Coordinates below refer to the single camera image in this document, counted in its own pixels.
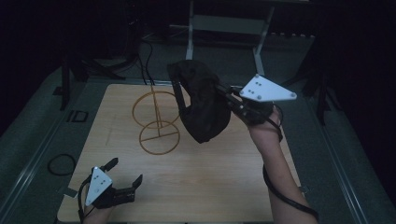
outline wooden board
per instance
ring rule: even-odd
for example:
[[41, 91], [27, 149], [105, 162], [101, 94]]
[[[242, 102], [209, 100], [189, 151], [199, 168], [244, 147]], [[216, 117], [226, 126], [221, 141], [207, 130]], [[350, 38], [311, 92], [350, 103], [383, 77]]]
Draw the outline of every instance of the wooden board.
[[[169, 91], [171, 87], [154, 87]], [[232, 115], [228, 127], [207, 143], [198, 144], [178, 119], [178, 146], [164, 155], [151, 155], [139, 145], [143, 129], [132, 115], [133, 105], [149, 86], [110, 85], [99, 107], [86, 144], [78, 160], [69, 188], [78, 189], [93, 166], [119, 158], [119, 164], [107, 174], [116, 189], [128, 188], [143, 174], [134, 203], [118, 206], [114, 222], [242, 222], [270, 221], [271, 208], [262, 178], [262, 158], [252, 143], [248, 129]], [[171, 94], [157, 93], [163, 120], [177, 117], [176, 100]], [[155, 121], [152, 96], [135, 109], [139, 122]], [[175, 134], [149, 143], [150, 150], [169, 149]], [[299, 184], [286, 138], [281, 143], [290, 169]], [[58, 218], [78, 221], [78, 202], [64, 197]]]

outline black cable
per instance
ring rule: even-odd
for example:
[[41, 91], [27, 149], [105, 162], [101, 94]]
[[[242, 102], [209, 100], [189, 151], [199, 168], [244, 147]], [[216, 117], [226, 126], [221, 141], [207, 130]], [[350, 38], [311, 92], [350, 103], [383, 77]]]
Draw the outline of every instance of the black cable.
[[292, 199], [286, 197], [285, 195], [283, 195], [282, 193], [280, 193], [280, 192], [274, 187], [274, 185], [272, 184], [272, 182], [271, 182], [271, 180], [270, 180], [270, 177], [269, 177], [268, 174], [267, 174], [267, 171], [266, 171], [266, 169], [265, 169], [265, 165], [262, 167], [262, 175], [263, 175], [263, 177], [264, 177], [264, 182], [265, 182], [265, 184], [267, 185], [268, 189], [271, 190], [271, 192], [273, 192], [273, 193], [275, 194], [275, 196], [276, 196], [278, 199], [282, 200], [284, 203], [287, 203], [288, 205], [290, 205], [290, 206], [292, 206], [292, 207], [294, 207], [294, 208], [296, 208], [296, 209], [298, 209], [298, 210], [300, 210], [300, 211], [302, 211], [302, 212], [306, 212], [306, 213], [308, 213], [308, 214], [314, 216], [315, 219], [316, 219], [317, 221], [319, 220], [319, 214], [318, 214], [317, 211], [315, 211], [314, 209], [309, 208], [309, 207], [307, 207], [307, 206], [305, 206], [305, 205], [302, 205], [302, 204], [300, 204], [300, 203], [297, 203], [297, 202], [295, 202], [294, 200], [292, 200]]
[[95, 207], [93, 207], [93, 208], [87, 213], [87, 215], [85, 215], [85, 217], [89, 216], [90, 213], [93, 211], [93, 209], [95, 209]]
[[143, 39], [142, 39], [142, 42], [145, 43], [145, 44], [147, 44], [147, 45], [149, 45], [150, 51], [149, 51], [149, 54], [148, 54], [148, 58], [146, 59], [146, 66], [143, 66], [143, 62], [141, 62], [141, 66], [142, 66], [142, 69], [144, 69], [144, 70], [146, 71], [146, 75], [147, 75], [147, 77], [148, 77], [148, 80], [149, 80], [150, 84], [153, 85], [153, 86], [155, 86], [154, 79], [152, 78], [151, 74], [149, 73], [149, 59], [151, 58], [152, 51], [153, 51], [153, 47], [152, 47], [152, 45], [151, 45], [148, 41], [146, 41], [146, 40], [143, 40]]
[[142, 62], [142, 59], [140, 58], [140, 55], [137, 56], [137, 59], [138, 59], [138, 61], [140, 63], [140, 73], [142, 75], [142, 79], [145, 82], [145, 85], [147, 85], [148, 83], [147, 83], [146, 78], [145, 78], [145, 72], [144, 72], [144, 69], [143, 69], [143, 62]]
[[130, 55], [125, 59], [124, 62], [112, 64], [112, 65], [106, 66], [106, 68], [110, 69], [112, 72], [120, 73], [120, 72], [134, 66], [134, 64], [136, 63], [136, 59], [137, 59], [137, 55]]
[[[276, 108], [276, 110], [277, 110], [278, 113], [279, 113], [279, 124], [275, 124], [274, 121], [271, 120], [271, 119], [269, 119], [269, 118], [266, 118], [266, 121], [268, 121], [270, 124], [272, 124], [272, 125], [276, 128], [276, 130], [277, 130], [277, 132], [278, 132], [278, 136], [279, 136], [279, 142], [280, 142], [280, 141], [282, 141], [282, 138], [283, 138], [282, 132], [281, 132], [281, 130], [280, 130], [280, 125], [281, 125], [282, 122], [283, 122], [284, 116], [283, 116], [283, 111], [282, 111], [282, 109], [280, 108], [279, 105], [274, 104], [274, 107]], [[275, 194], [275, 196], [276, 196], [278, 199], [280, 199], [280, 200], [283, 201], [284, 203], [287, 203], [287, 204], [289, 204], [290, 206], [292, 206], [292, 207], [294, 207], [294, 208], [296, 208], [296, 209], [298, 209], [298, 210], [300, 210], [300, 211], [306, 212], [306, 213], [308, 213], [308, 214], [314, 216], [315, 219], [318, 221], [319, 215], [318, 215], [318, 212], [317, 212], [317, 211], [315, 211], [315, 210], [313, 210], [312, 208], [309, 208], [309, 207], [307, 207], [307, 206], [305, 206], [305, 205], [302, 205], [302, 204], [300, 204], [300, 203], [297, 203], [297, 202], [295, 202], [295, 201], [292, 200], [292, 199], [287, 198], [285, 195], [283, 195], [282, 193], [280, 193], [280, 192], [274, 187], [273, 183], [272, 183], [271, 180], [270, 180], [270, 177], [269, 177], [268, 174], [267, 174], [267, 171], [266, 171], [266, 169], [265, 169], [265, 165], [262, 167], [262, 175], [263, 175], [263, 177], [264, 177], [264, 182], [265, 182], [265, 184], [267, 185], [268, 189], [271, 190], [271, 191]]]
[[[67, 157], [71, 160], [71, 162], [73, 162], [73, 170], [71, 172], [67, 172], [67, 173], [56, 173], [52, 170], [51, 165], [52, 163], [61, 158], [61, 157]], [[58, 176], [65, 176], [65, 175], [72, 175], [74, 173], [74, 170], [76, 169], [76, 160], [73, 158], [73, 156], [69, 155], [69, 154], [59, 154], [57, 156], [55, 156], [54, 158], [50, 159], [49, 162], [47, 163], [47, 170], [52, 174], [52, 175], [58, 175]]]
[[79, 221], [80, 221], [81, 223], [84, 222], [84, 218], [85, 218], [85, 216], [84, 216], [84, 209], [82, 208], [82, 203], [81, 203], [81, 194], [82, 194], [82, 191], [84, 190], [84, 187], [85, 187], [88, 183], [90, 183], [91, 177], [92, 177], [92, 175], [89, 175], [88, 178], [86, 178], [86, 179], [82, 182], [82, 184], [81, 184], [81, 186], [79, 187], [79, 190], [78, 190], [78, 196], [77, 196], [77, 197], [78, 197], [78, 217], [79, 217]]

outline metal frame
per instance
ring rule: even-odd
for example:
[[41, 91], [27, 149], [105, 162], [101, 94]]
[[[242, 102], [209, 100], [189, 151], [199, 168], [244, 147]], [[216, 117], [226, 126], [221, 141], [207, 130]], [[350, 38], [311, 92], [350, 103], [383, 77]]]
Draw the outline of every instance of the metal frame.
[[274, 15], [274, 10], [274, 7], [270, 7], [268, 16], [265, 21], [195, 15], [194, 1], [190, 0], [189, 43], [187, 46], [186, 60], [192, 59], [194, 51], [192, 36], [194, 30], [260, 35], [259, 44], [255, 48], [253, 48], [253, 57], [256, 64], [257, 74], [264, 76], [261, 52], [265, 37], [268, 33], [269, 24]]
[[[311, 117], [314, 118], [316, 114], [314, 112], [314, 108], [312, 107], [312, 104], [310, 103], [310, 99], [305, 98], [304, 100], [309, 108]], [[355, 220], [355, 223], [368, 224], [369, 219], [362, 207], [361, 199], [358, 193], [356, 192], [355, 188], [353, 187], [351, 180], [347, 176], [347, 172], [346, 169], [344, 168], [343, 163], [340, 161], [340, 155], [337, 152], [337, 150], [339, 149], [334, 146], [334, 144], [332, 143], [332, 139], [330, 138], [329, 132], [326, 129], [326, 126], [322, 125], [319, 119], [315, 119], [315, 125], [317, 126], [319, 133], [322, 135], [324, 139], [324, 143], [326, 144], [326, 148], [329, 151], [332, 168], [335, 177], [338, 180], [340, 189], [343, 192], [344, 197], [346, 199], [346, 203], [347, 206], [349, 207], [350, 214]]]

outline white triangular marker plate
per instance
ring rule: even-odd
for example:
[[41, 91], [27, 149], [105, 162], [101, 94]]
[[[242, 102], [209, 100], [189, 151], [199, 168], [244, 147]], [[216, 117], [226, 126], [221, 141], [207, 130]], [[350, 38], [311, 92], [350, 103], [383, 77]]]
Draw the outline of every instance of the white triangular marker plate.
[[288, 91], [260, 75], [251, 79], [239, 94], [241, 97], [257, 102], [286, 101], [297, 98], [296, 93]]
[[112, 183], [113, 181], [105, 172], [99, 167], [93, 167], [90, 189], [88, 190], [85, 205], [91, 205]]

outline black fabric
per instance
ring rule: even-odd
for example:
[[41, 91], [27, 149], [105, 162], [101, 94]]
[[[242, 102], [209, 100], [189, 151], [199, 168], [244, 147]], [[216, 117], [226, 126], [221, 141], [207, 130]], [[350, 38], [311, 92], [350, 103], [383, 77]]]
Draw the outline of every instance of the black fabric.
[[[231, 109], [223, 96], [216, 92], [219, 78], [205, 64], [185, 60], [168, 64], [181, 121], [190, 135], [198, 142], [208, 142], [228, 125]], [[179, 84], [191, 98], [185, 106]]]

